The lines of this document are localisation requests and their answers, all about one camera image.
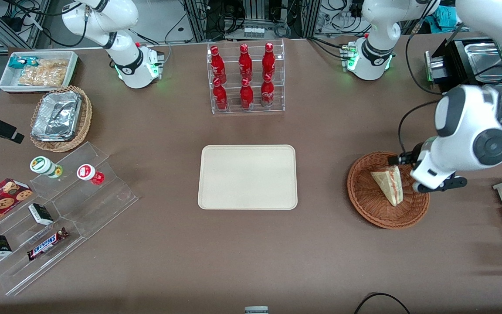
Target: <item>round wicker basket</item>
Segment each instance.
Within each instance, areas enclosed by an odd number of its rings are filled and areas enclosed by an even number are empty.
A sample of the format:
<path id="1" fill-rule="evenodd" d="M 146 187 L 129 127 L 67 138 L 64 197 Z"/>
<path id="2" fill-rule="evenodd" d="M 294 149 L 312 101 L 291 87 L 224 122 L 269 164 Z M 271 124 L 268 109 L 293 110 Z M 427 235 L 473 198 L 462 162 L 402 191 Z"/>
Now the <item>round wicker basket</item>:
<path id="1" fill-rule="evenodd" d="M 74 149 L 75 147 L 80 145 L 84 141 L 86 134 L 88 133 L 88 129 L 90 128 L 90 119 L 92 118 L 92 104 L 90 103 L 90 99 L 88 99 L 82 89 L 75 86 L 62 87 L 56 89 L 55 91 L 51 91 L 50 93 L 64 92 L 76 92 L 82 96 L 81 111 L 78 114 L 76 135 L 71 141 L 68 142 L 42 142 L 34 139 L 32 135 L 30 135 L 30 140 L 39 149 L 53 151 L 54 153 L 63 153 L 64 151 Z M 41 103 L 42 100 L 40 99 L 38 105 L 36 106 L 36 109 L 34 109 L 32 119 L 30 119 L 30 127 L 34 127 L 34 122 L 36 121 L 36 117 L 38 116 L 38 110 L 40 109 Z"/>
<path id="2" fill-rule="evenodd" d="M 427 212 L 429 194 L 413 191 L 415 180 L 410 176 L 411 165 L 399 165 L 404 200 L 396 207 L 390 204 L 371 171 L 388 167 L 388 157 L 396 156 L 386 151 L 376 151 L 357 159 L 348 173 L 347 190 L 355 209 L 382 228 L 402 229 L 415 225 Z"/>

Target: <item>acrylic display stand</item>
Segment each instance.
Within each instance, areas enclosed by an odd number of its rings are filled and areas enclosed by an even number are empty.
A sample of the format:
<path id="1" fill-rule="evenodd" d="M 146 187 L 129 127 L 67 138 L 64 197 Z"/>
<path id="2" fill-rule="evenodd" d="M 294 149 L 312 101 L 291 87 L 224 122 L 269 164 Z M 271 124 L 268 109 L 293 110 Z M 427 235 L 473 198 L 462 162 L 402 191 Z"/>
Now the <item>acrylic display stand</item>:
<path id="1" fill-rule="evenodd" d="M 275 75 L 272 83 L 275 86 L 275 99 L 271 107 L 261 106 L 261 85 L 263 84 L 263 55 L 265 54 L 265 44 L 271 42 L 274 45 Z M 245 42 L 249 48 L 249 55 L 253 60 L 253 78 L 251 88 L 253 89 L 254 105 L 250 111 L 241 108 L 241 98 L 239 90 L 241 89 L 241 75 L 239 73 L 239 45 L 234 46 L 232 42 L 215 42 L 208 44 L 207 67 L 209 73 L 210 102 L 213 114 L 216 113 L 270 113 L 285 110 L 285 72 L 284 72 L 284 42 L 282 40 L 258 40 Z M 213 72 L 210 65 L 212 55 L 211 46 L 217 46 L 220 56 L 224 60 L 226 68 L 227 81 L 224 84 L 227 94 L 227 110 L 218 110 L 213 96 Z"/>
<path id="2" fill-rule="evenodd" d="M 0 235 L 6 236 L 13 250 L 12 254 L 0 257 L 0 282 L 6 295 L 18 294 L 137 201 L 126 183 L 104 162 L 107 158 L 86 142 L 57 162 L 64 170 L 58 179 L 39 175 L 32 180 L 37 197 L 31 196 L 0 221 Z M 76 170 L 87 163 L 104 173 L 104 183 L 93 185 L 78 179 Z M 32 203 L 44 205 L 54 223 L 49 226 L 36 223 L 28 210 Z M 26 252 L 62 227 L 68 237 L 29 261 Z"/>

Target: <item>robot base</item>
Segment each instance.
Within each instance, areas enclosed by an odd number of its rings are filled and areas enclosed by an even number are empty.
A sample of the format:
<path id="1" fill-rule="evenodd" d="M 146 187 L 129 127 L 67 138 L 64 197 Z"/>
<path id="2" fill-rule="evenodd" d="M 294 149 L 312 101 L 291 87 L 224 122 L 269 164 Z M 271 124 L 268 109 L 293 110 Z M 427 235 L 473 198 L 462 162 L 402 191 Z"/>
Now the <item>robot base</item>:
<path id="1" fill-rule="evenodd" d="M 376 80 L 389 68 L 392 55 L 389 56 L 385 65 L 371 64 L 371 61 L 361 51 L 361 45 L 365 40 L 365 38 L 359 38 L 357 41 L 349 42 L 347 47 L 340 49 L 340 56 L 350 58 L 349 60 L 342 60 L 342 68 L 344 72 L 354 73 L 360 79 Z"/>
<path id="2" fill-rule="evenodd" d="M 155 50 L 148 47 L 141 46 L 139 49 L 143 52 L 143 61 L 133 74 L 126 75 L 121 73 L 117 66 L 115 68 L 119 78 L 131 88 L 143 88 L 162 78 L 164 56 L 159 56 Z"/>

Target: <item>sandwich wrapper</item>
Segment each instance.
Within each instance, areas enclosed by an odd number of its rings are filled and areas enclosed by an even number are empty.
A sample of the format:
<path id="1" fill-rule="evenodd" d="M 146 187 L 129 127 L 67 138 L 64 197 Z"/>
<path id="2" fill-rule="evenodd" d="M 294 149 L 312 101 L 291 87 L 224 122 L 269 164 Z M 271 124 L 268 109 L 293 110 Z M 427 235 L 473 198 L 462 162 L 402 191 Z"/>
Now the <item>sandwich wrapper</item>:
<path id="1" fill-rule="evenodd" d="M 381 191 L 393 206 L 403 201 L 402 179 L 398 166 L 391 166 L 371 172 L 371 177 L 379 185 Z"/>

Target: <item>table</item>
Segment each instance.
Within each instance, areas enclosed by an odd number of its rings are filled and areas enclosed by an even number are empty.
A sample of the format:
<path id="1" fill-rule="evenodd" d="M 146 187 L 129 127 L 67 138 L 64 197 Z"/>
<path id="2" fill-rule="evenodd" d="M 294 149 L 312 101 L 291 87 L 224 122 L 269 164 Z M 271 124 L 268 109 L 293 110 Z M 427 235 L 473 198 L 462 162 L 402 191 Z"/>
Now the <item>table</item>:
<path id="1" fill-rule="evenodd" d="M 442 38 L 412 40 L 418 79 L 422 52 Z M 210 112 L 205 44 L 175 46 L 163 80 L 141 90 L 118 80 L 104 50 L 78 50 L 74 84 L 94 107 L 87 140 L 141 199 L 18 296 L 0 288 L 0 312 L 233 314 L 267 305 L 273 314 L 336 314 L 374 291 L 417 313 L 502 312 L 502 209 L 492 190 L 502 165 L 464 174 L 463 189 L 432 194 L 427 215 L 406 230 L 369 224 L 343 188 L 360 156 L 398 152 L 402 115 L 435 97 L 412 82 L 405 42 L 388 72 L 365 82 L 310 42 L 287 40 L 285 113 L 240 117 Z M 2 92 L 0 119 L 28 134 L 39 98 Z M 408 117 L 406 147 L 434 134 L 432 111 Z M 295 148 L 294 210 L 199 208 L 201 150 L 241 143 Z M 64 156 L 28 138 L 0 139 L 0 180 L 32 179 L 28 162 L 40 154 Z M 377 297 L 363 312 L 402 310 Z"/>

